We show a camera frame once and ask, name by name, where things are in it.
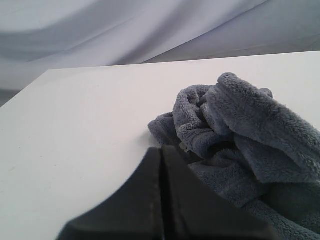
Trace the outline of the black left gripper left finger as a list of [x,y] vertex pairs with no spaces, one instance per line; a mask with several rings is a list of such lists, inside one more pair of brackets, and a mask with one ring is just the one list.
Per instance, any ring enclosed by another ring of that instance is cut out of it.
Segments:
[[70,220],[59,240],[161,240],[162,154],[149,148],[131,177],[103,203]]

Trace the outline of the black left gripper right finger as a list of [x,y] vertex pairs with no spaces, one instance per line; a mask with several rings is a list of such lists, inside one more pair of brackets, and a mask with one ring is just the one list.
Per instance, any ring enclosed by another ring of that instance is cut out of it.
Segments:
[[272,227],[219,197],[173,146],[161,149],[161,204],[166,240],[273,240]]

